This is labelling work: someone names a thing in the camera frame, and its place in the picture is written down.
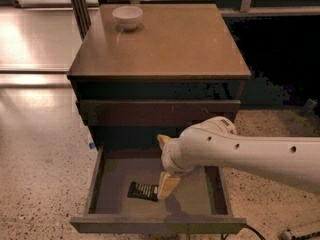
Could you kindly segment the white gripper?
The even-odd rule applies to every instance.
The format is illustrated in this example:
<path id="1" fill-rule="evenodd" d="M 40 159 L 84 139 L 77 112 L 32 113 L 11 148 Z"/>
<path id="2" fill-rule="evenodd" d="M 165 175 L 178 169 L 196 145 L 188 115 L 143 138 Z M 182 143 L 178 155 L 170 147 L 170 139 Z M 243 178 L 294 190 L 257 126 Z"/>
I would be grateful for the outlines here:
<path id="1" fill-rule="evenodd" d="M 193 141 L 185 136 L 171 138 L 162 134 L 157 135 L 157 140 L 161 149 L 161 162 L 166 171 L 160 174 L 157 198 L 166 199 L 181 180 L 174 175 L 189 173 L 196 167 L 191 153 Z"/>

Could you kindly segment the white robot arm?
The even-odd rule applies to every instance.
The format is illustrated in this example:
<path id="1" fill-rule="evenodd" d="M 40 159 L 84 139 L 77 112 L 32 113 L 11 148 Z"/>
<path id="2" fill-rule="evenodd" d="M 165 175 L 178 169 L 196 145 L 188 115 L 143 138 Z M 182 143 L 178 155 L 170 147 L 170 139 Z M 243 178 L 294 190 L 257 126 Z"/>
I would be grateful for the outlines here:
<path id="1" fill-rule="evenodd" d="M 228 167 L 320 194 L 319 137 L 246 137 L 225 117 L 186 128 L 179 137 L 157 136 L 164 171 L 158 197 L 165 199 L 197 166 Z"/>

